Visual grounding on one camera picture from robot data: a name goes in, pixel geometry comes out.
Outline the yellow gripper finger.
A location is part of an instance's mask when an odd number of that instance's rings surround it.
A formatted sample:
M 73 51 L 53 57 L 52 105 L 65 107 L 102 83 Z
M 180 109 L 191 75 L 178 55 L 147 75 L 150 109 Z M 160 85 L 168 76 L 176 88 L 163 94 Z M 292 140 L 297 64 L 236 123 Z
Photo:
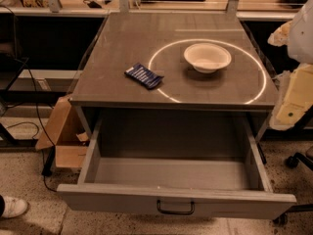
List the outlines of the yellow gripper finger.
M 269 125 L 275 130 L 294 127 L 313 106 L 313 65 L 300 64 L 278 76 L 279 97 Z

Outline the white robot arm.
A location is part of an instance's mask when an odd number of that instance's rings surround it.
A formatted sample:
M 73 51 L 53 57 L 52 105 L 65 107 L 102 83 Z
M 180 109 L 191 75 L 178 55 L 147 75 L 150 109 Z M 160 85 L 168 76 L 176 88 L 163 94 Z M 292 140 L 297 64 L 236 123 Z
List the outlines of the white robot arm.
M 288 130 L 313 106 L 313 0 L 268 38 L 273 46 L 288 47 L 288 56 L 299 62 L 294 71 L 279 76 L 279 99 L 269 120 L 275 130 Z

